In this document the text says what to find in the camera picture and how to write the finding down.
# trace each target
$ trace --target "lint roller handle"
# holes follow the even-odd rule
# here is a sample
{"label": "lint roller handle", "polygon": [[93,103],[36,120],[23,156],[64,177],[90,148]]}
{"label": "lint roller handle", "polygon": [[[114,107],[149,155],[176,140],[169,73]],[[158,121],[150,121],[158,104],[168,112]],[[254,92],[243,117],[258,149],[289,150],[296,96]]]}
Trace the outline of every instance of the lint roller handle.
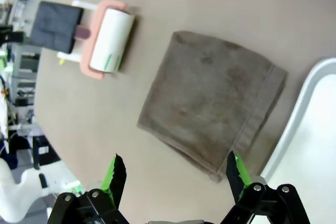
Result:
{"label": "lint roller handle", "polygon": [[85,40],[80,61],[80,71],[89,77],[99,80],[104,78],[104,73],[92,69],[90,63],[105,12],[109,8],[118,9],[124,12],[126,4],[115,0],[103,0],[98,4],[90,25],[90,37]]}

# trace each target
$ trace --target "green tape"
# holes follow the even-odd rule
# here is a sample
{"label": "green tape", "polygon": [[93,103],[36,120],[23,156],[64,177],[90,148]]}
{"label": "green tape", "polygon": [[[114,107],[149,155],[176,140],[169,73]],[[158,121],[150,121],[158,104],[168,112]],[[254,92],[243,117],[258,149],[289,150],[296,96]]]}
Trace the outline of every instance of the green tape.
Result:
{"label": "green tape", "polygon": [[238,153],[235,153],[235,157],[236,157],[236,165],[237,165],[237,169],[239,171],[240,177],[242,178],[245,187],[247,187],[250,184],[252,184],[252,179],[246,169],[246,166],[242,160],[242,157]]}
{"label": "green tape", "polygon": [[77,186],[77,187],[76,187],[76,191],[77,191],[79,194],[82,194],[82,188],[81,188],[81,186]]}
{"label": "green tape", "polygon": [[112,58],[112,54],[110,54],[109,57],[107,58],[107,61],[106,61],[106,63],[105,63],[104,70],[106,70],[107,67],[109,66],[109,63],[110,63],[110,61],[111,61],[111,58]]}
{"label": "green tape", "polygon": [[115,206],[115,204],[114,204],[112,192],[111,192],[111,189],[110,189],[110,183],[111,183],[111,181],[113,179],[113,175],[114,175],[114,161],[116,160],[115,158],[116,157],[113,158],[113,160],[110,164],[110,167],[109,167],[109,169],[108,169],[108,171],[105,175],[103,183],[101,184],[101,187],[100,187],[101,190],[103,190],[104,192],[106,192],[110,196],[112,204],[114,206]]}

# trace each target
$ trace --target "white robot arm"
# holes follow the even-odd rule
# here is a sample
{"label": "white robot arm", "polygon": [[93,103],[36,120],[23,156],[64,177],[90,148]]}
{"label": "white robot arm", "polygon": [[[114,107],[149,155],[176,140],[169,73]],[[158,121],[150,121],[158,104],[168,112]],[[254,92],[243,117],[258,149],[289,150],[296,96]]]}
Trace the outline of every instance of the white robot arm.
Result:
{"label": "white robot arm", "polygon": [[[45,178],[44,186],[40,175]],[[19,222],[38,198],[63,193],[79,184],[63,161],[41,166],[39,170],[27,169],[17,184],[8,164],[0,158],[0,216],[10,223]]]}
{"label": "white robot arm", "polygon": [[0,216],[15,223],[24,218],[36,199],[48,195],[49,191],[42,189],[38,170],[25,170],[20,184],[15,183],[10,171],[6,161],[0,158]]}

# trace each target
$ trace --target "cable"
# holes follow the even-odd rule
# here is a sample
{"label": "cable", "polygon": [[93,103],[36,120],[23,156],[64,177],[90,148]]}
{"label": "cable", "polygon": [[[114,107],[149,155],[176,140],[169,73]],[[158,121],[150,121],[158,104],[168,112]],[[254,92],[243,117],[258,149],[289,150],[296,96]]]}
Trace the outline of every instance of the cable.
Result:
{"label": "cable", "polygon": [[[13,138],[13,136],[15,136],[15,135],[17,135],[17,131],[14,132],[14,133],[7,139],[7,142],[10,143],[10,141],[11,141],[12,138]],[[3,147],[1,148],[1,150],[0,150],[0,155],[1,155],[1,153],[4,151],[5,147],[6,147],[6,145],[5,145],[5,143],[4,143],[4,146],[3,146]]]}
{"label": "cable", "polygon": [[[1,74],[0,74],[0,81],[1,81],[1,83],[2,83],[2,86],[3,86],[3,88],[4,88],[4,90],[6,90],[6,88],[7,88],[7,83],[6,83],[6,81],[4,80],[4,78],[1,76]],[[13,103],[13,101],[12,101],[12,99],[11,99],[11,93],[10,93],[10,90],[9,89],[7,89],[7,92],[8,92],[8,94],[7,95],[5,95],[5,98],[7,99],[7,101],[10,103],[10,104],[12,104],[12,105],[14,105],[15,106],[15,104]]]}

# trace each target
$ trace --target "black sponge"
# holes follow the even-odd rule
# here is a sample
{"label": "black sponge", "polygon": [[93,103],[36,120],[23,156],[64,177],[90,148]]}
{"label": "black sponge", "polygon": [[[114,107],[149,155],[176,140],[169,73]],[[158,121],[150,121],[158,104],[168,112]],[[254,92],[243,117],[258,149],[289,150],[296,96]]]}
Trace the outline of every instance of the black sponge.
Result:
{"label": "black sponge", "polygon": [[40,2],[29,43],[70,54],[83,11],[80,7]]}

